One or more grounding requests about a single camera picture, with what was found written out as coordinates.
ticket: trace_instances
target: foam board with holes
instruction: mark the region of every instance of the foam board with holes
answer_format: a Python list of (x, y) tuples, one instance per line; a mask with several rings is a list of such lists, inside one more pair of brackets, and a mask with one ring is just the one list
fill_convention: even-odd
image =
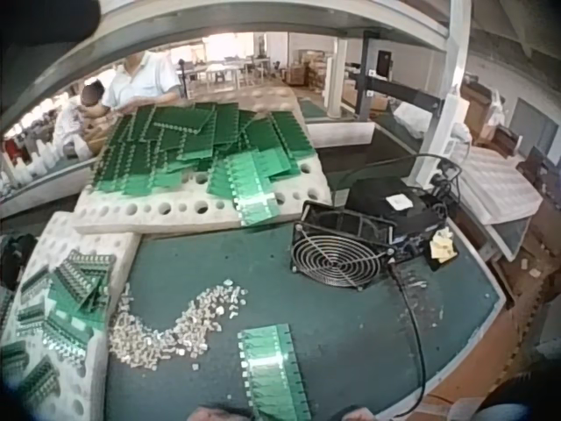
[[(133, 233), (104, 234), (83, 236), (74, 229), (73, 213), (56, 212), (39, 238), (33, 250), (27, 268), (24, 271), (20, 286), (45, 265), (49, 269), (57, 267), (70, 250), (75, 249), (84, 254), (114, 254), (116, 262), (110, 275), (110, 313), (114, 311), (131, 269), (137, 252), (140, 236)], [(56, 352), (43, 346), (41, 331), (33, 335), (18, 337), (18, 311), (45, 300), (46, 314), (54, 307), (55, 302), (47, 298), (48, 288), (41, 290), (25, 305), (20, 305), (18, 289), (6, 328), (2, 336), (2, 345), (25, 340), (25, 348), (29, 353), (29, 364), (24, 375), (48, 355), (59, 373), (60, 393), (51, 394), (38, 408), (37, 414), (42, 419), (56, 420), (97, 420), (103, 419), (103, 398), (105, 375), (107, 372), (108, 345), (107, 334), (94, 330), (88, 343), (86, 360), (83, 368), (76, 368), (66, 360), (60, 359)], [(73, 319), (72, 324), (83, 329), (84, 324)]]
[[(247, 88), (200, 96), (197, 102), (238, 102), (240, 110), (292, 111), (309, 136), (293, 91), (286, 87)], [(273, 190), (280, 215), (267, 222), (296, 219), (305, 200), (330, 204), (330, 188), (317, 155), (298, 162), (302, 174), (275, 182)], [(186, 173), (175, 189), (155, 189), (150, 196), (104, 193), (87, 187), (75, 207), (75, 228), (80, 233), (207, 232), (237, 228), (241, 221), (232, 201), (206, 192), (207, 173)]]

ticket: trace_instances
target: hole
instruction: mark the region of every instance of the hole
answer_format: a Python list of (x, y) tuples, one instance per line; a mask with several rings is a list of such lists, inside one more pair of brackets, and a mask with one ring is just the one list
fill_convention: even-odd
[(72, 402), (72, 409), (74, 410), (74, 412), (75, 412), (76, 414), (78, 414), (78, 415), (84, 415), (84, 407), (83, 407), (82, 403), (81, 403), (79, 400), (75, 399), (75, 400)]
[(206, 174), (197, 174), (195, 176), (195, 181), (197, 184), (204, 184), (209, 180), (209, 177)]
[(172, 205), (168, 202), (160, 203), (160, 206), (158, 206), (158, 212), (160, 213), (160, 215), (167, 215), (171, 211)]
[(79, 366), (76, 373), (83, 379), (86, 376), (86, 366)]
[(255, 106), (252, 108), (252, 110), (253, 110), (254, 112), (264, 112), (264, 111), (266, 111), (266, 106), (263, 105), (262, 103), (258, 103), (257, 105), (255, 105)]
[(199, 215), (202, 215), (202, 214), (205, 213), (208, 209), (209, 209), (209, 204), (206, 203), (206, 202), (203, 201), (203, 200), (201, 200), (201, 201), (195, 203), (195, 212), (198, 213)]
[(319, 198), (319, 194), (316, 189), (310, 189), (308, 190), (308, 197), (312, 200), (317, 200)]
[(126, 213), (129, 216), (132, 216), (135, 213), (137, 213), (137, 211), (138, 211), (138, 206), (135, 203), (131, 203), (126, 207), (124, 213)]
[(282, 206), (287, 201), (282, 193), (275, 193), (274, 197), (277, 199), (279, 206)]

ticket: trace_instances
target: green work mat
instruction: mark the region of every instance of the green work mat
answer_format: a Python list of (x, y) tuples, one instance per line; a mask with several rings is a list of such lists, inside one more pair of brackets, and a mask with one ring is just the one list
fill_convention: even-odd
[[(382, 277), (357, 292), (295, 275), (288, 251), (292, 231), (292, 225), (278, 225), (143, 238), (129, 276), (131, 312), (153, 329), (173, 326), (189, 300), (228, 278), (248, 290), (247, 305), (232, 320), (221, 319), (223, 331), (208, 336), (209, 351), (197, 360), (173, 357), (152, 372), (130, 368), (111, 355), (107, 421), (180, 421), (197, 406), (213, 403), (246, 408), (238, 332), (282, 323), (290, 325), (313, 419), (330, 419), (351, 404), (376, 413), (417, 388), (415, 338), (394, 282)], [(404, 279), (414, 271), (417, 280), (428, 281), (426, 289), (412, 289), (409, 299), (419, 303), (429, 377), (465, 347), (498, 300), (465, 246), (456, 242), (456, 248), (457, 259), (436, 273), (424, 259), (400, 266)], [(421, 294), (424, 299), (418, 301)], [(198, 371), (191, 368), (193, 362), (200, 365)]]

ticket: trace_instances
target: white foam tray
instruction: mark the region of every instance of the white foam tray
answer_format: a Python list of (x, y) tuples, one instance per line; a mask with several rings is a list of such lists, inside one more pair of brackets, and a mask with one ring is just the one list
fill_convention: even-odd
[[(49, 269), (57, 267), (72, 249), (85, 254), (114, 254), (117, 260), (110, 276), (110, 312), (112, 312), (128, 278), (139, 241), (140, 236), (132, 233), (80, 235), (74, 229), (72, 213), (56, 212), (39, 238), (39, 243), (29, 259), (20, 285), (44, 265), (48, 265)], [(47, 292), (48, 289), (43, 289), (25, 306), (39, 303), (41, 299), (45, 299), (48, 314), (48, 311), (54, 307), (54, 301), (46, 297)], [(103, 419), (108, 360), (106, 333), (94, 330), (94, 335), (88, 343), (85, 370), (79, 370), (65, 360), (60, 360), (55, 351), (45, 348), (41, 332), (22, 338), (16, 335), (16, 315), (25, 306), (20, 306), (20, 290), (18, 289), (1, 343), (8, 345), (22, 339), (25, 340), (30, 361), (24, 375), (28, 375), (45, 355), (49, 356), (59, 372), (60, 395), (50, 395), (37, 408), (36, 415), (42, 419), (57, 421)], [(80, 320), (73, 319), (73, 324), (79, 328), (84, 327)]]
[(482, 224), (501, 224), (536, 214), (543, 199), (510, 162), (493, 150), (472, 147), (462, 163), (465, 150), (465, 146), (456, 147), (451, 158), (462, 164), (460, 186), (467, 193), (461, 192), (462, 201)]
[[(296, 97), (288, 88), (248, 88), (200, 96), (197, 101), (239, 102), (240, 109), (292, 111), (308, 132)], [(280, 215), (272, 222), (296, 219), (305, 200), (330, 204), (330, 188), (317, 156), (299, 161), (302, 174), (273, 184)], [(187, 173), (175, 189), (155, 189), (150, 196), (133, 197), (86, 188), (75, 207), (75, 228), (81, 233), (207, 232), (241, 226), (232, 201), (206, 193), (208, 175)]]

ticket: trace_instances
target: white pillar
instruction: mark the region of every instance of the white pillar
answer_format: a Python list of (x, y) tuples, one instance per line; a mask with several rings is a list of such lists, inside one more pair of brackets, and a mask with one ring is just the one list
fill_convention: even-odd
[[(431, 119), (429, 130), (424, 135), (419, 153), (442, 155), (448, 144), (454, 123), (459, 120), (464, 121), (467, 108), (465, 101), (459, 98), (459, 89), (467, 61), (471, 21), (472, 0), (451, 0), (450, 30), (446, 41), (446, 60), (439, 91), (439, 96), (446, 103), (441, 117), (433, 116)], [(456, 121), (450, 121), (452, 116), (456, 118)], [(409, 175), (408, 183), (423, 188), (429, 187), (437, 163), (438, 160), (435, 158), (417, 158)]]
[(329, 118), (341, 118), (341, 96), (343, 96), (344, 62), (346, 58), (347, 40), (337, 38), (329, 78), (330, 86), (327, 99), (327, 116)]

